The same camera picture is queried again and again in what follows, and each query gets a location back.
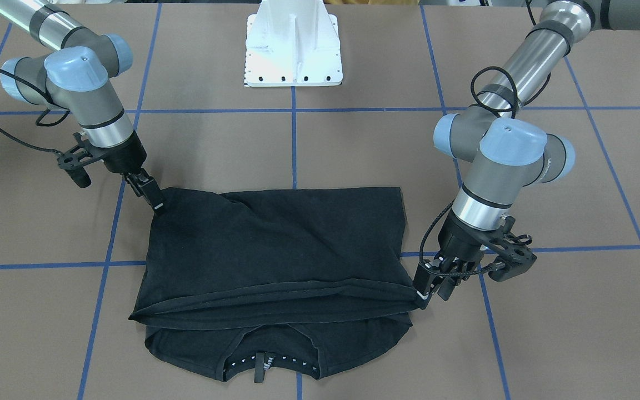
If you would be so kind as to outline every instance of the wrinkled fabric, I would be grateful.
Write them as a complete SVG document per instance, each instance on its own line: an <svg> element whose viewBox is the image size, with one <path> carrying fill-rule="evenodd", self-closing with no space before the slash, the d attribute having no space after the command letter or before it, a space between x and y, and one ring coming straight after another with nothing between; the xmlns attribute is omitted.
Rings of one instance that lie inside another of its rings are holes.
<svg viewBox="0 0 640 400"><path fill-rule="evenodd" d="M130 316L155 357L225 382L269 352L320 379L411 327L399 188L163 193Z"/></svg>

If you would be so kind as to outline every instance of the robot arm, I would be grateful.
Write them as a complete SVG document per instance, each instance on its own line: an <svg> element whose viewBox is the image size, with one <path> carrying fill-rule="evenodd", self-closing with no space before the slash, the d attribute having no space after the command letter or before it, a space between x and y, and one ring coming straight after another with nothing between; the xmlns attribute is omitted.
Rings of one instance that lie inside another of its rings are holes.
<svg viewBox="0 0 640 400"><path fill-rule="evenodd" d="M552 0L506 65L490 68L500 73L473 93L477 104L438 122L435 147L472 167L439 232L434 261L419 260L414 287L424 300L420 306L434 293L446 301L460 281L479 272L488 249L497 256L483 271L495 281L525 273L537 259L529 236L511 233L515 220L508 212L522 187L564 177L574 149L514 117L572 46L599 28L640 30L640 1Z"/></svg>
<svg viewBox="0 0 640 400"><path fill-rule="evenodd" d="M54 50L38 58L14 58L2 66L39 91L8 76L2 76L2 86L15 99L68 109L74 115L82 132L74 134L78 144L58 157L58 166L79 187L87 187L91 179L84 167L102 160L155 212L161 212L162 192L142 168L147 153L108 79L132 66L125 40L114 34L99 36L43 0L0 0L0 14Z"/></svg>

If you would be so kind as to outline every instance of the white metal stand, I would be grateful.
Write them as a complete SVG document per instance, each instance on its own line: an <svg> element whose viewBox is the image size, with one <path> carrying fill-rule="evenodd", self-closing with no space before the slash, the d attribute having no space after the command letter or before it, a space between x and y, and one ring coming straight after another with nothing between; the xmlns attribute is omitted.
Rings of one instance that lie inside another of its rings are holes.
<svg viewBox="0 0 640 400"><path fill-rule="evenodd" d="M337 17L322 0L262 0L246 28L246 86L342 83Z"/></svg>

